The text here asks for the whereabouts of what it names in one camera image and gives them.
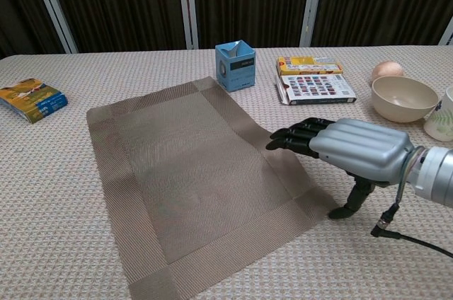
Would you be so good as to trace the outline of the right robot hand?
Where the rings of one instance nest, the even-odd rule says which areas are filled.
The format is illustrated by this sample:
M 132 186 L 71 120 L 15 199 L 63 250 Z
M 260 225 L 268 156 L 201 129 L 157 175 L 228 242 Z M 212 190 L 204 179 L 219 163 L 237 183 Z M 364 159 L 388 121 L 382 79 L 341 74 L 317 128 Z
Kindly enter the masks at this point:
M 267 150 L 288 149 L 344 170 L 355 180 L 347 202 L 330 219 L 351 217 L 375 186 L 397 184 L 414 145 L 406 132 L 350 118 L 310 117 L 270 135 Z

